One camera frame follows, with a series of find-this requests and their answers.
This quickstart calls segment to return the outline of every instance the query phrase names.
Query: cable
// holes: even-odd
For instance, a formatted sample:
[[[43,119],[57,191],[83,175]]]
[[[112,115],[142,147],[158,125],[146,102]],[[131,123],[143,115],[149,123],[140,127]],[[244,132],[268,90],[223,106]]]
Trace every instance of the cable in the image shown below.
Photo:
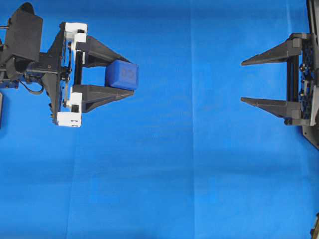
[[[42,83],[39,83],[39,82],[38,82],[38,84],[40,86],[42,86],[41,90],[39,90],[39,91],[33,91],[33,90],[29,89],[21,80],[19,80],[19,82],[26,88],[27,91],[29,91],[33,95],[41,95],[43,90],[44,90],[44,85]]]

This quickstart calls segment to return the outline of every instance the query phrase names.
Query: blue tablecloth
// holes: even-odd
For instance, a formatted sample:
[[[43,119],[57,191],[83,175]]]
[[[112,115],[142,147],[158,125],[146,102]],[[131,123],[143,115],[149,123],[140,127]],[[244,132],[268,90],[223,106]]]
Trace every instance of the blue tablecloth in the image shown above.
[[[0,238],[309,238],[318,151],[240,102],[285,99],[285,64],[240,63],[308,32],[304,0],[31,2],[42,51],[60,22],[87,23],[140,85],[76,129],[51,124],[45,94],[1,90]],[[0,22],[21,3],[1,4]],[[83,83],[103,85],[104,69]]]

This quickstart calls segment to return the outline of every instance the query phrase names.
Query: white plastic part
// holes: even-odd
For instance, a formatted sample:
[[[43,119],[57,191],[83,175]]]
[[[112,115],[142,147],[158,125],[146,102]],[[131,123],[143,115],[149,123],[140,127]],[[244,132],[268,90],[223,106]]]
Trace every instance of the white plastic part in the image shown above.
[[[70,89],[70,99],[66,103],[69,110],[72,106],[78,106],[79,112],[58,112],[57,121],[59,126],[80,127],[82,123],[82,93],[73,92]]]
[[[88,26],[84,23],[65,23],[65,38],[67,42],[71,42],[71,50],[75,61],[76,43],[86,42]],[[83,63],[85,60],[85,53],[83,52]],[[72,112],[72,106],[78,106],[79,112]],[[70,112],[58,112],[57,121],[59,126],[66,127],[80,127],[82,123],[82,93],[73,92],[70,88],[70,99],[66,102],[67,108]]]
[[[84,24],[84,23],[78,23],[78,22],[74,22],[74,23],[70,23],[70,22],[66,22],[65,23],[65,38],[67,40],[67,42],[71,42],[71,50],[73,52],[73,57],[75,60],[75,56],[76,56],[76,43],[77,42],[86,42],[86,36],[87,36],[87,32],[88,32],[88,25]],[[83,63],[85,60],[85,52],[83,52]]]

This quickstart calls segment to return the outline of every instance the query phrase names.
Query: blue cube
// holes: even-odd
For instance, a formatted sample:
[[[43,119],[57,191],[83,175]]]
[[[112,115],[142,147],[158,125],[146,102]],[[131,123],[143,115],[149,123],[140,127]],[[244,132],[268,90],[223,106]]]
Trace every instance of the blue cube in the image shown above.
[[[138,65],[116,60],[106,68],[105,86],[136,90],[139,86],[138,71]]]

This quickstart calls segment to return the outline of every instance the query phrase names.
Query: metal rod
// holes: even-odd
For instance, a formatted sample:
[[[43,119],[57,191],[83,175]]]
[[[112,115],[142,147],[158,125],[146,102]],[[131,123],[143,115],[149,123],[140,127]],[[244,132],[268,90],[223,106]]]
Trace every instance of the metal rod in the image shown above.
[[[287,101],[299,101],[299,56],[287,60]]]
[[[75,55],[74,85],[80,85],[82,83],[82,65],[83,52],[78,51]]]

